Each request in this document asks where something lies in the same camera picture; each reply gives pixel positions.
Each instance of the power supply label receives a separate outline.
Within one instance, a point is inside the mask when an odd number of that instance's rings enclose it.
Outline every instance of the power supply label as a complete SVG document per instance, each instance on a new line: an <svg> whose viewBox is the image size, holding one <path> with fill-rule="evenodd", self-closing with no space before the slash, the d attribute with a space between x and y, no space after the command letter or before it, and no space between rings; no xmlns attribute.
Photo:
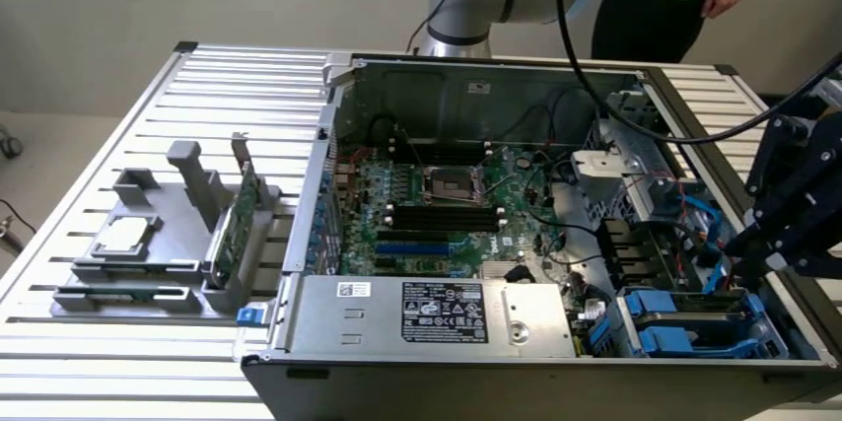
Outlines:
<svg viewBox="0 0 842 421"><path fill-rule="evenodd" d="M404 282L400 334L407 342L487 344L483 285Z"/></svg>

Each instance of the blue pcie slot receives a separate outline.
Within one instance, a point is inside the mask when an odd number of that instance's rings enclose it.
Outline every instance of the blue pcie slot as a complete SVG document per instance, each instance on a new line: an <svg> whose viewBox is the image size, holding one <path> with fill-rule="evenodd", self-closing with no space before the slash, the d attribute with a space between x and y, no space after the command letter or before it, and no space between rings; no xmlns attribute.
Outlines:
<svg viewBox="0 0 842 421"><path fill-rule="evenodd" d="M447 244L376 244L375 253L382 255L450 255Z"/></svg>

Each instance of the black pants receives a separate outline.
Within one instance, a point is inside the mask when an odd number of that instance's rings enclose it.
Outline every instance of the black pants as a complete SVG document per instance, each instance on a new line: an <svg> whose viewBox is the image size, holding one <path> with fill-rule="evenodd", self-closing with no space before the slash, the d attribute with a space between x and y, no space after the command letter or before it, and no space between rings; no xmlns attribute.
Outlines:
<svg viewBox="0 0 842 421"><path fill-rule="evenodd" d="M705 0L603 0L593 57L679 63L702 32Z"/></svg>

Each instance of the slotted metal surface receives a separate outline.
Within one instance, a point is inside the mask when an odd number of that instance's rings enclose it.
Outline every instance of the slotted metal surface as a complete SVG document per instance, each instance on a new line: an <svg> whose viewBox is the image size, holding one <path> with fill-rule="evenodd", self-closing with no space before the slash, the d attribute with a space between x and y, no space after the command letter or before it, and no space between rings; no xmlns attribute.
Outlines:
<svg viewBox="0 0 842 421"><path fill-rule="evenodd" d="M67 281L69 261L87 249L115 204L119 170L150 168L160 181L180 181L164 154L172 139L182 138L200 142L203 165L235 182L234 132L248 134L256 169L286 196L252 299L274 295L326 103L326 57L324 52L210 45L172 55L0 281L0 419L272 419L234 362L235 327L186 320L61 323L48 309L52 288ZM713 68L675 66L666 73L709 132L761 110L759 101ZM742 173L759 135L753 131L719 144ZM842 287L834 285L825 287L842 303ZM264 332L250 329L244 339L264 338Z"/></svg>

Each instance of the floor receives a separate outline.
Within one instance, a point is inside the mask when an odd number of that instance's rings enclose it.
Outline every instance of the floor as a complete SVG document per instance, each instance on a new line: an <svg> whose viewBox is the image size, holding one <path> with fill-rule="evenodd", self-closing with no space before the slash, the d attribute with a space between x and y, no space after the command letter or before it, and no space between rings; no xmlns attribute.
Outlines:
<svg viewBox="0 0 842 421"><path fill-rule="evenodd" d="M119 117L97 115L0 112L0 123L24 142L20 157L0 158L0 198L36 228L119 122ZM0 207L0 219L8 214ZM20 223L12 230L24 242L29 240L32 233ZM15 257L0 251L0 276L13 261Z"/></svg>

